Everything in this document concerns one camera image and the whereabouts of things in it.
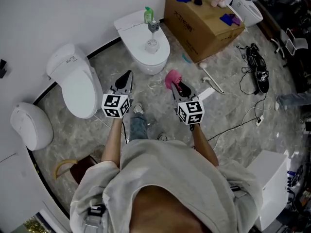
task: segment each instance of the toilet bowl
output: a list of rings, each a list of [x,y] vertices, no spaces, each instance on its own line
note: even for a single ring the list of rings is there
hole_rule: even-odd
[[[78,47],[67,44],[56,51],[48,62],[47,74],[60,85],[64,102],[76,117],[90,118],[101,107],[102,86]]]
[[[239,14],[246,27],[263,20],[262,14],[252,0],[233,0],[231,7]]]
[[[144,23],[144,10],[122,17],[114,22],[118,33],[130,52],[138,68],[149,75],[159,73],[165,66],[170,55],[170,44],[161,28],[154,33],[154,39],[159,44],[159,49],[155,53],[145,50],[148,40],[152,38],[152,33],[148,29],[148,24]]]
[[[45,148],[53,139],[48,116],[33,104],[18,103],[13,109],[10,123],[31,151]]]

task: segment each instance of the shoe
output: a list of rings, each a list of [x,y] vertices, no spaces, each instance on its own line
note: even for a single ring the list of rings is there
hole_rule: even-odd
[[[274,104],[274,109],[277,111],[280,108],[280,104],[276,101]]]
[[[158,141],[163,141],[163,142],[167,142],[167,136],[165,133],[161,133],[159,134],[159,136],[157,137]]]
[[[266,63],[258,53],[259,49],[255,43],[246,49],[247,62],[249,67],[254,72],[255,82],[258,90],[262,93],[267,93],[269,90],[269,71]]]
[[[144,114],[144,110],[142,108],[142,105],[140,102],[137,102],[134,106],[134,109],[133,109],[134,113],[141,113],[141,114]]]

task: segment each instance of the black cable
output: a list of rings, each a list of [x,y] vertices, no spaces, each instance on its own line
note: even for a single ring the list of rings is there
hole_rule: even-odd
[[[292,198],[289,198],[288,200],[289,201],[287,201],[287,204],[290,204],[290,203],[292,203],[293,201],[294,201],[294,199],[296,198],[296,194],[295,194],[295,192],[293,192],[290,188],[288,188],[287,187],[287,192],[289,193],[289,194],[292,194]]]
[[[241,68],[241,72],[244,73],[244,75],[242,76],[242,78],[241,78],[241,80],[240,80],[240,90],[241,90],[244,94],[246,94],[246,95],[252,95],[252,94],[254,94],[255,92],[252,92],[252,93],[244,92],[244,91],[242,90],[242,88],[241,88],[241,82],[242,82],[243,78],[245,77],[245,75],[246,75],[247,73],[254,73],[254,71],[253,71],[252,68],[250,68],[250,67],[242,67],[242,68]]]
[[[267,98],[267,93],[265,93],[264,99],[259,100],[259,101],[255,104],[255,106],[254,106],[254,113],[255,113],[255,117],[256,117],[257,120],[259,120],[259,118],[258,118],[258,116],[256,116],[256,105],[257,105],[259,102],[264,101],[266,98]]]
[[[123,125],[123,131],[124,131],[125,142],[126,142],[126,144],[127,144],[125,125],[124,125],[124,122],[123,122],[123,121],[122,121],[122,125]]]
[[[257,118],[253,118],[253,119],[251,119],[251,120],[249,120],[249,121],[247,121],[247,122],[245,122],[245,123],[248,123],[248,122],[253,121],[253,120],[256,120],[256,119],[257,119]],[[215,137],[219,136],[220,134],[226,133],[226,132],[227,132],[227,131],[229,131],[229,130],[232,130],[232,129],[238,128],[238,127],[240,127],[240,126],[244,125],[245,123],[239,124],[239,125],[237,125],[237,126],[235,126],[235,127],[231,128],[231,129],[225,130],[224,132],[221,132],[221,133],[219,133],[219,134],[217,134],[217,135],[213,136],[211,139],[214,139]]]

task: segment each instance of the power strip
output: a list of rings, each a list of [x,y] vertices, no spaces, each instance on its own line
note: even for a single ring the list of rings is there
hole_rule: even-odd
[[[256,126],[258,127],[261,123],[262,123],[262,121],[264,120],[264,117],[263,117],[263,115],[259,118],[260,119],[260,122],[256,122]]]

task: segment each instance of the toilet lid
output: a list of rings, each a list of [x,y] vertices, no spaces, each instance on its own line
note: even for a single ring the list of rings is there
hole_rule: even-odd
[[[251,14],[253,14],[258,19],[262,19],[262,15],[259,9],[256,7],[256,5],[253,3],[253,1],[247,1],[247,0],[240,0],[240,1]]]
[[[92,80],[81,70],[71,73],[61,84],[67,108],[76,117],[89,118],[96,110],[96,92]]]
[[[114,24],[127,49],[142,64],[156,66],[169,57],[170,44],[161,28],[154,34],[154,39],[160,44],[158,51],[151,54],[145,50],[152,33],[148,29],[148,24],[144,23],[144,10],[120,18]]]

